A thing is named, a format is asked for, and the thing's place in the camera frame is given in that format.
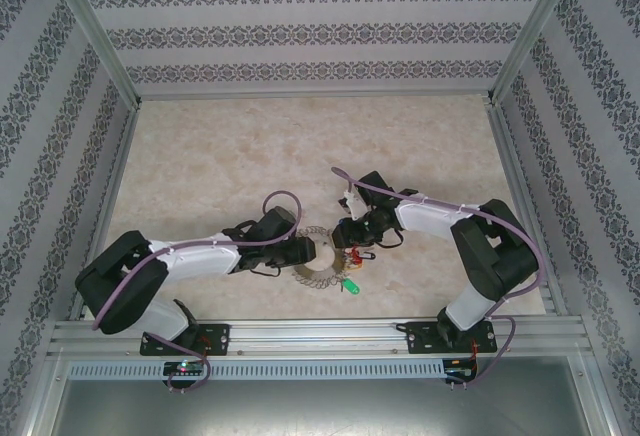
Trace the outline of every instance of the patterned wallpaper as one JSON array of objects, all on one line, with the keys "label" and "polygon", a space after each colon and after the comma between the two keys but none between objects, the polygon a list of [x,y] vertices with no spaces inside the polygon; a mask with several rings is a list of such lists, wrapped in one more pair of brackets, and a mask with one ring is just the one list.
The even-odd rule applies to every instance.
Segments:
[{"label": "patterned wallpaper", "polygon": [[503,103],[560,285],[640,434],[640,0],[559,0]]},{"label": "patterned wallpaper", "polygon": [[89,0],[142,96],[488,90],[536,0]]},{"label": "patterned wallpaper", "polygon": [[0,435],[65,319],[129,112],[64,0],[0,0]]}]

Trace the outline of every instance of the marble floor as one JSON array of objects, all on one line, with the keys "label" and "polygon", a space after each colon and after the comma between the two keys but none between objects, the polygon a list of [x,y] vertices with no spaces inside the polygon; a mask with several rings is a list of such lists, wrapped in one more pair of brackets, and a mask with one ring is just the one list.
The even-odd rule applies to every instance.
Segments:
[{"label": "marble floor", "polygon": [[[377,170],[398,191],[513,207],[480,96],[145,102],[107,243],[130,229],[167,241],[206,237],[259,218],[277,189],[302,200],[300,228],[332,229],[345,216],[337,203],[345,183],[331,166],[357,178]],[[285,197],[273,202],[295,209]],[[161,293],[199,319],[435,316],[467,282],[457,250],[405,236],[350,274],[358,295],[300,284],[291,268],[279,278],[209,275]],[[544,313],[538,291],[507,306]]]}]

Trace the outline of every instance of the purple cable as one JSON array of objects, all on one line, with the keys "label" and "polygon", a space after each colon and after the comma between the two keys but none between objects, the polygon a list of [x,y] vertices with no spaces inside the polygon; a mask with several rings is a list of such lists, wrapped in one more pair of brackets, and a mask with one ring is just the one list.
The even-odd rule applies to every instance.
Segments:
[{"label": "purple cable", "polygon": [[[499,224],[500,226],[508,229],[509,231],[511,231],[512,233],[516,234],[517,236],[520,237],[520,239],[522,239],[527,246],[529,246],[529,249],[531,249],[531,252],[535,255],[536,260],[538,262],[538,274],[536,275],[536,279],[533,283],[531,283],[529,286],[527,286],[526,288],[520,289],[518,291],[513,291],[512,293],[507,294],[505,297],[503,297],[502,299],[500,299],[500,301],[496,302],[496,304],[494,304],[489,311],[487,311],[486,316],[487,317],[491,317],[491,315],[493,313],[496,312],[496,310],[502,306],[507,300],[514,298],[516,296],[521,296],[523,294],[526,294],[530,291],[533,291],[535,288],[537,288],[538,286],[540,286],[540,284],[542,283],[542,281],[546,278],[547,276],[547,271],[546,271],[546,267],[544,264],[544,258],[542,256],[542,253],[540,252],[540,249],[538,248],[538,246],[531,240],[531,238],[529,238],[529,236],[524,232],[521,231],[520,229],[518,229],[517,227],[515,227],[513,224],[509,223],[508,221],[505,221],[502,218],[498,218],[496,216],[493,216],[491,214],[485,213],[484,211],[480,211],[474,208],[469,208],[466,206],[458,206],[456,204],[452,204],[452,203],[446,203],[444,201],[438,201],[437,199],[431,199],[431,198],[416,198],[416,197],[412,197],[412,196],[405,196],[404,194],[399,194],[393,191],[387,191],[386,189],[382,189],[382,188],[377,188],[375,186],[371,186],[370,184],[365,184],[365,183],[361,183],[360,181],[358,181],[357,179],[352,178],[351,176],[349,176],[349,174],[340,169],[340,168],[336,168],[335,166],[331,168],[331,171],[340,176],[341,178],[347,180],[349,182],[349,185],[355,185],[355,186],[360,186],[362,188],[365,189],[369,189],[371,191],[376,191],[378,193],[381,194],[386,194],[387,196],[391,196],[393,198],[398,198],[398,199],[404,199],[406,201],[412,201],[415,203],[420,203],[420,204],[427,204],[427,205],[431,205],[431,206],[436,206],[436,207],[440,207],[440,208],[445,208],[445,209],[454,209],[456,211],[462,211],[463,213],[468,213],[468,214],[473,214],[476,216],[480,216],[488,221],[491,221],[493,223]],[[498,361],[500,361],[500,358],[502,357],[502,355],[505,353],[505,351],[507,350],[507,348],[509,347],[509,345],[511,344],[511,341],[513,340],[513,337],[516,333],[516,321],[515,319],[513,319],[511,316],[493,316],[493,319],[508,319],[509,321],[511,321],[511,332],[509,333],[509,336],[507,337],[507,341],[504,343],[504,345],[502,346],[502,348],[500,348],[500,351],[498,351],[498,354],[496,354],[496,356],[493,358],[493,360],[491,361],[491,363],[489,363],[489,366],[487,366],[487,368],[480,373],[479,376],[477,376],[472,382],[468,383],[467,386],[472,386],[473,384],[476,384],[478,381],[481,381],[482,379],[484,379],[487,374],[493,369],[493,367],[498,363]]]},{"label": "purple cable", "polygon": [[[302,203],[300,203],[300,200],[298,199],[298,197],[295,194],[293,194],[293,193],[291,193],[289,191],[283,191],[283,190],[274,191],[269,196],[267,196],[265,198],[264,202],[262,203],[262,212],[266,214],[266,212],[267,212],[267,203],[269,203],[271,198],[273,198],[274,196],[277,196],[279,194],[284,194],[286,196],[289,196],[296,203],[296,207],[297,207],[297,211],[298,212],[297,212],[297,215],[296,215],[296,220],[293,223],[293,226],[291,227],[291,229],[289,231],[284,233],[282,236],[278,236],[277,238],[273,238],[273,239],[270,239],[268,241],[260,241],[260,242],[251,242],[251,241],[212,241],[211,239],[202,239],[202,240],[187,241],[187,242],[184,242],[184,243],[174,244],[173,246],[168,246],[168,247],[163,248],[163,249],[161,249],[159,251],[156,251],[155,253],[150,254],[149,256],[144,258],[142,261],[140,261],[138,264],[136,264],[133,267],[133,269],[131,271],[129,271],[129,274],[127,274],[122,279],[122,281],[120,281],[120,284],[118,285],[118,287],[113,291],[113,293],[111,293],[111,296],[109,296],[107,301],[104,303],[104,305],[102,306],[102,308],[100,309],[100,311],[96,315],[96,319],[93,322],[93,324],[91,325],[91,329],[96,331],[100,327],[100,323],[104,319],[104,316],[107,314],[109,309],[111,309],[111,306],[113,306],[113,303],[115,302],[115,300],[118,299],[118,296],[120,296],[122,291],[124,291],[124,288],[127,287],[129,282],[135,277],[136,274],[138,274],[140,272],[140,270],[146,264],[148,264],[150,261],[153,261],[158,256],[162,256],[163,254],[167,254],[167,253],[169,253],[171,251],[178,251],[180,249],[193,248],[193,247],[196,247],[196,246],[242,246],[242,247],[268,246],[270,244],[279,243],[280,241],[283,241],[283,240],[287,239],[289,236],[291,236],[292,234],[294,234],[296,232],[296,230],[298,229],[298,225],[300,224],[300,220],[302,219]],[[207,373],[206,373],[205,377],[202,378],[201,380],[197,381],[196,383],[194,383],[190,387],[181,389],[180,391],[182,393],[185,393],[187,391],[192,391],[194,389],[199,388],[200,386],[205,384],[207,382],[207,380],[211,377],[211,364],[209,364],[209,361],[203,355],[198,354],[195,351],[191,351],[190,349],[183,348],[182,346],[179,346],[179,345],[177,345],[175,343],[172,343],[171,341],[168,341],[168,340],[166,340],[166,339],[164,339],[161,336],[158,336],[156,334],[149,333],[149,336],[151,336],[153,339],[161,342],[162,344],[164,344],[166,346],[169,346],[169,347],[171,347],[173,349],[176,349],[178,351],[182,351],[183,353],[188,354],[190,356],[195,356],[200,361],[202,361],[203,364],[207,367]],[[170,391],[177,390],[177,388],[174,388],[173,386],[171,386],[171,380],[173,379],[173,376],[174,376],[174,374],[171,374],[169,376],[168,381],[167,381],[167,385],[169,386],[169,390]]]}]

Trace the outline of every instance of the purple wire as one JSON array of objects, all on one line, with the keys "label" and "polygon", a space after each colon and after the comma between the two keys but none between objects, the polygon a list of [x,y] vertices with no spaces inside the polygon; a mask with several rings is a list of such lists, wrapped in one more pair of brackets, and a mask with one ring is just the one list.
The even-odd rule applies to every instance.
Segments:
[{"label": "purple wire", "polygon": [[480,216],[482,218],[485,218],[488,221],[499,224],[500,226],[508,229],[512,233],[519,236],[520,239],[522,239],[527,244],[527,246],[529,246],[529,249],[531,249],[531,252],[535,255],[536,260],[538,262],[539,269],[538,269],[538,274],[536,275],[535,281],[531,283],[529,286],[527,286],[526,288],[520,289],[518,291],[513,291],[507,294],[502,299],[500,299],[500,301],[496,302],[496,304],[494,304],[486,313],[486,316],[491,317],[492,319],[507,319],[511,321],[511,332],[507,337],[507,341],[504,343],[502,348],[500,348],[500,351],[498,351],[498,354],[496,354],[496,356],[493,358],[491,363],[489,363],[489,366],[487,366],[487,368],[482,373],[480,373],[480,375],[478,375],[473,381],[468,383],[467,386],[472,386],[473,384],[476,384],[478,381],[481,381],[482,379],[484,379],[487,376],[487,374],[491,372],[491,370],[495,367],[498,361],[500,361],[500,358],[502,358],[502,355],[505,353],[505,351],[511,344],[511,341],[513,340],[513,337],[516,333],[516,321],[511,316],[491,316],[491,315],[495,313],[496,310],[500,306],[502,306],[507,300],[533,291],[535,288],[540,286],[542,281],[544,281],[544,279],[547,276],[546,266],[544,264],[544,258],[538,246],[531,240],[531,238],[529,238],[529,236],[524,231],[521,231],[520,229],[518,229],[508,221],[505,221],[502,218],[493,216],[492,214],[485,213],[484,211],[480,211],[474,208],[469,208],[467,206],[458,206],[456,204],[446,203],[444,201],[438,201],[437,199],[425,198],[423,200],[422,198],[405,196],[404,194],[399,194],[393,191],[387,191],[386,189],[377,188],[375,186],[371,186],[370,184],[361,183],[357,179],[354,179],[351,176],[349,176],[349,174],[346,171],[340,168],[336,168],[335,166],[331,168],[331,171],[334,174],[340,176],[341,178],[346,179],[349,182],[349,185],[360,186],[362,188],[369,189],[371,191],[376,191],[381,194],[386,194],[387,196],[391,196],[393,198],[404,199],[406,201],[412,201],[415,203],[426,204],[426,205],[436,206],[436,207],[445,208],[445,209],[453,209],[456,211],[461,211],[463,213]]},{"label": "purple wire", "polygon": [[[294,202],[296,203],[296,207],[297,207],[296,220],[293,223],[293,226],[291,227],[291,229],[289,231],[287,231],[285,234],[283,234],[282,236],[278,236],[277,238],[270,239],[268,241],[260,241],[260,242],[251,242],[251,241],[212,241],[211,239],[202,239],[202,240],[187,241],[187,242],[184,242],[184,243],[178,243],[178,244],[174,244],[173,246],[168,246],[166,248],[160,249],[159,251],[156,251],[155,253],[150,254],[149,256],[144,258],[142,261],[140,261],[138,264],[136,264],[133,267],[133,269],[131,271],[129,271],[129,274],[127,274],[122,279],[122,281],[120,281],[120,284],[118,284],[118,287],[113,291],[113,293],[111,293],[111,296],[109,296],[107,301],[104,303],[104,305],[102,306],[102,308],[100,309],[100,311],[96,315],[96,319],[93,322],[93,324],[91,325],[91,329],[96,331],[100,327],[100,323],[104,319],[104,316],[107,314],[109,309],[111,309],[111,306],[113,306],[113,303],[116,301],[116,299],[118,299],[118,296],[120,296],[120,294],[122,294],[122,291],[124,291],[124,289],[127,287],[129,282],[135,277],[136,274],[138,274],[140,272],[140,270],[146,264],[148,264],[150,261],[153,261],[158,256],[162,256],[163,254],[167,254],[167,253],[169,253],[171,251],[177,251],[177,250],[185,249],[185,248],[193,248],[193,247],[196,247],[196,246],[214,246],[214,245],[215,246],[242,246],[242,247],[268,246],[270,244],[279,243],[280,241],[283,241],[283,240],[287,239],[289,236],[291,236],[292,234],[294,234],[296,232],[296,230],[298,229],[298,225],[300,224],[300,220],[302,219],[302,203],[300,203],[300,200],[298,199],[298,197],[295,194],[293,194],[293,193],[291,193],[289,191],[284,191],[284,190],[274,191],[269,196],[267,196],[265,198],[264,202],[262,203],[262,212],[266,214],[266,212],[267,212],[267,203],[269,203],[271,198],[273,198],[274,196],[277,196],[279,194],[284,194],[284,195],[289,196],[290,198],[292,198],[294,200]],[[211,377],[211,364],[209,363],[209,361],[207,360],[207,358],[205,356],[203,356],[201,354],[198,354],[195,351],[191,351],[190,349],[187,349],[187,348],[184,348],[182,346],[179,346],[179,345],[177,345],[175,343],[172,343],[171,341],[168,341],[168,340],[164,339],[163,337],[158,336],[157,334],[149,333],[149,336],[152,337],[153,339],[159,341],[160,343],[164,344],[165,346],[169,346],[170,348],[176,349],[176,350],[181,351],[181,352],[183,352],[185,354],[188,354],[190,356],[195,356],[200,361],[202,361],[202,363],[207,368],[207,372],[206,372],[205,376],[202,379],[200,379],[199,381],[195,382],[194,384],[192,384],[188,388],[184,388],[184,389],[180,389],[180,390],[178,390],[178,388],[174,388],[173,386],[171,386],[171,380],[175,376],[175,374],[172,373],[171,375],[169,375],[169,379],[167,380],[167,386],[169,387],[170,391],[180,391],[182,393],[186,393],[188,391],[193,391],[194,389],[199,388],[200,386],[202,386],[203,384],[205,384],[209,380],[209,378]]]}]

